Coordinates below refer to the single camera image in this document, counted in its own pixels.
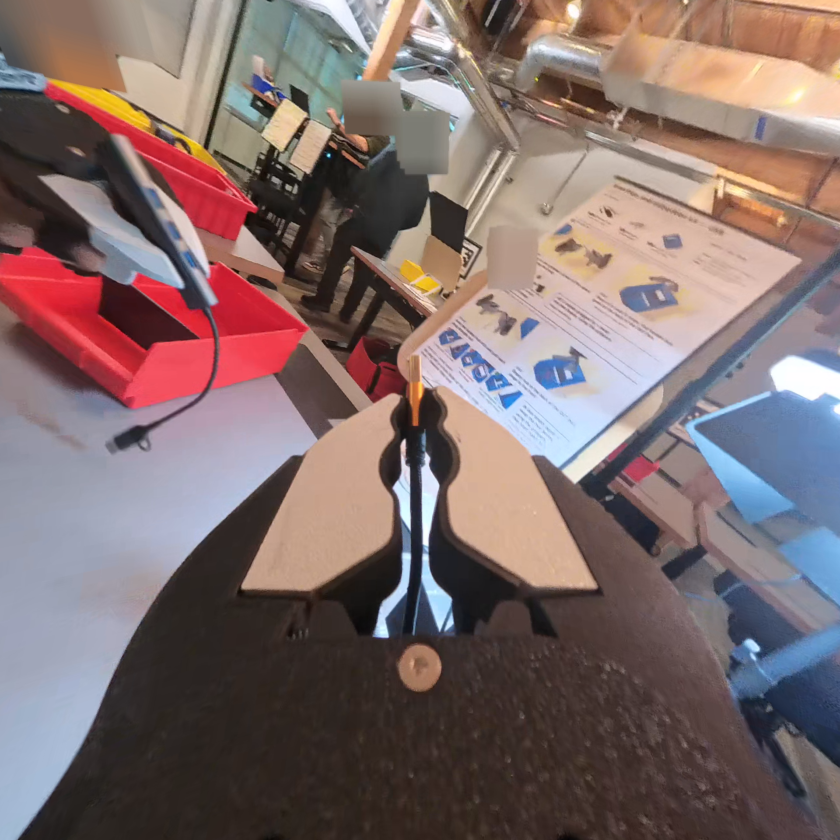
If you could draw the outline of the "grey slim USB hub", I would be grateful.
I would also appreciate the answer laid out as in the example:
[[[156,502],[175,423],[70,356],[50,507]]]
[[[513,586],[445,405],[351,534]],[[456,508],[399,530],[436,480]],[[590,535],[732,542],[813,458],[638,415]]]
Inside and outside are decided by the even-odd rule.
[[[184,281],[182,298],[190,309],[209,310],[217,305],[217,297],[209,278],[204,279],[182,259],[182,255],[166,237],[156,214],[154,191],[162,191],[131,141],[123,135],[110,134],[100,151],[100,163],[108,181],[136,227],[147,239],[170,258]]]

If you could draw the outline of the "instruction sheet on stand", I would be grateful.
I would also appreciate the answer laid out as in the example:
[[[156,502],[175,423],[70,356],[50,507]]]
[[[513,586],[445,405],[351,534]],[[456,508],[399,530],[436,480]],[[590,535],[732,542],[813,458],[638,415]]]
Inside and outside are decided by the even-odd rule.
[[[801,263],[618,177],[542,238],[528,286],[461,288],[404,349],[566,467]]]

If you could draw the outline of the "wooden background table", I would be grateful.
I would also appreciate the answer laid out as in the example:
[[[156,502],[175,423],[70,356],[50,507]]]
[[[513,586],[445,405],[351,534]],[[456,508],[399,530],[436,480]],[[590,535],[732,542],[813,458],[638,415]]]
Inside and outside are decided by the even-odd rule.
[[[684,486],[675,486],[658,472],[640,481],[620,474],[610,491],[631,502],[659,528],[652,549],[661,554],[669,545],[681,552],[671,563],[685,567],[708,560],[721,567],[740,587],[778,613],[797,631],[807,634],[838,622],[838,606],[795,572],[781,554],[759,538],[731,525],[721,512],[730,499],[709,467],[700,469]]]
[[[373,279],[368,281],[373,298],[353,331],[347,344],[348,352],[352,352],[369,332],[384,306],[393,309],[413,329],[436,313],[434,303],[406,284],[402,276],[382,259],[356,247],[352,248],[352,254],[373,274]]]

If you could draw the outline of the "red plastic bin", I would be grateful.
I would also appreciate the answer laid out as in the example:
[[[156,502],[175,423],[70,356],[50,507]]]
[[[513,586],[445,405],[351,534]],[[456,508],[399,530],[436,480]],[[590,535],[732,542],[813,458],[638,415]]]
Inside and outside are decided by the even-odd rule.
[[[220,342],[213,388],[281,371],[308,327],[223,264],[212,266],[210,282]],[[98,313],[99,276],[79,276],[35,248],[3,258],[1,289],[2,303],[25,327],[128,408],[192,396],[207,382],[212,331],[174,288],[142,275],[120,287],[142,292],[195,335],[149,349]]]
[[[155,137],[54,81],[47,83],[45,93],[55,102],[86,113],[110,133],[128,138],[140,156],[163,175],[195,227],[234,240],[247,214],[256,210],[225,173],[180,146]]]

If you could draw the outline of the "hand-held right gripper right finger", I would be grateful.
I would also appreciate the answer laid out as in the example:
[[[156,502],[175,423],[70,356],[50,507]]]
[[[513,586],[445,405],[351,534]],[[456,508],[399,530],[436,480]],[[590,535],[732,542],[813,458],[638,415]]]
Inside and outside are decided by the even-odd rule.
[[[432,390],[432,576],[457,635],[520,603],[528,632],[541,604],[595,595],[599,584],[529,451],[446,387]]]

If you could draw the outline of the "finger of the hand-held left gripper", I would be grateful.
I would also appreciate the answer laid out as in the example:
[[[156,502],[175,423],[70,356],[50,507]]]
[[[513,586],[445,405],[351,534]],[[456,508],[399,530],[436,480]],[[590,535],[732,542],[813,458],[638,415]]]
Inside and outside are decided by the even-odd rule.
[[[98,185],[58,174],[38,179],[85,221],[91,246],[104,255],[105,277],[130,286],[142,275],[177,290],[184,288],[165,252],[120,216]]]
[[[204,279],[209,278],[210,266],[203,243],[186,211],[164,191],[154,191],[154,204],[166,237],[184,262]]]

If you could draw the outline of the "cardboard and black panel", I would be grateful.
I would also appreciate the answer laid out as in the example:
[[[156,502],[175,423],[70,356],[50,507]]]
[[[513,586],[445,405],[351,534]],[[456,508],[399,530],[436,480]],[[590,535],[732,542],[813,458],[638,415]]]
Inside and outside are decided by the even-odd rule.
[[[440,192],[430,193],[428,209],[430,232],[420,267],[449,294],[456,289],[463,267],[461,252],[468,211]]]

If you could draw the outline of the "yellow plastic bin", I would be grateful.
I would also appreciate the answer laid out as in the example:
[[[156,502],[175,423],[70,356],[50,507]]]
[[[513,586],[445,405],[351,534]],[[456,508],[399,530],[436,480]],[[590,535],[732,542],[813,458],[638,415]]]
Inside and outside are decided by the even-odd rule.
[[[400,265],[400,276],[406,285],[414,289],[415,293],[421,297],[430,298],[443,290],[440,282],[410,259],[405,259]]]
[[[99,109],[113,118],[126,122],[134,128],[152,134],[159,140],[181,148],[206,165],[222,172],[224,168],[197,141],[168,122],[131,103],[118,93],[103,88],[86,87],[71,82],[47,79],[45,93],[52,98],[68,101],[73,107],[82,109],[81,104]]]

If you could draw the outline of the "black bin divider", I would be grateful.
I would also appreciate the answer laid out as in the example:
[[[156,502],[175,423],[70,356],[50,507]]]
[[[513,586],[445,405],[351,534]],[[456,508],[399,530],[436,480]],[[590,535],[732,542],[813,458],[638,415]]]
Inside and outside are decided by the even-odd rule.
[[[134,285],[101,278],[98,315],[142,349],[157,343],[197,340],[185,324]]]

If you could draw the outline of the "grey panel on stand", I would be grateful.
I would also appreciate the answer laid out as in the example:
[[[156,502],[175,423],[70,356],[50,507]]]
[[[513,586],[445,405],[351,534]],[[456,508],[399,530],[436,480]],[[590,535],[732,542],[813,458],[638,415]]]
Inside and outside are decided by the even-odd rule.
[[[794,512],[839,530],[838,352],[770,368],[772,389],[690,421],[689,436],[747,522]]]

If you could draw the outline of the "red bag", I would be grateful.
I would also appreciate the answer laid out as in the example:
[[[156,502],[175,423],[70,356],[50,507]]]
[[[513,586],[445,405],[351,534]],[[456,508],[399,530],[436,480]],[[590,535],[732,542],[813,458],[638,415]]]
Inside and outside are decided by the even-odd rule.
[[[406,379],[396,364],[399,349],[399,344],[365,335],[346,360],[346,371],[372,403],[405,395]]]

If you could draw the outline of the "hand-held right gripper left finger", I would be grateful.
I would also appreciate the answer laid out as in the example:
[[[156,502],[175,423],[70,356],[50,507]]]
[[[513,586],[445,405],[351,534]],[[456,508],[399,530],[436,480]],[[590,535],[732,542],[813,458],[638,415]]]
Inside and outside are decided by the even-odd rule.
[[[392,394],[344,420],[302,457],[255,558],[243,595],[337,602],[373,632],[403,575],[404,399]]]

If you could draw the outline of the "printed display board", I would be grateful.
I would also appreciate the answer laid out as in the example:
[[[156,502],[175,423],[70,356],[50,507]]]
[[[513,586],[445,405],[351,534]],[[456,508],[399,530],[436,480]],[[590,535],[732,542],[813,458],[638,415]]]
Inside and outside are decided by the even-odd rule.
[[[310,119],[303,128],[289,165],[304,175],[310,175],[319,162],[325,146],[333,134],[331,126]]]
[[[282,153],[308,120],[309,116],[304,109],[289,98],[284,98],[266,123],[261,137],[270,147]]]

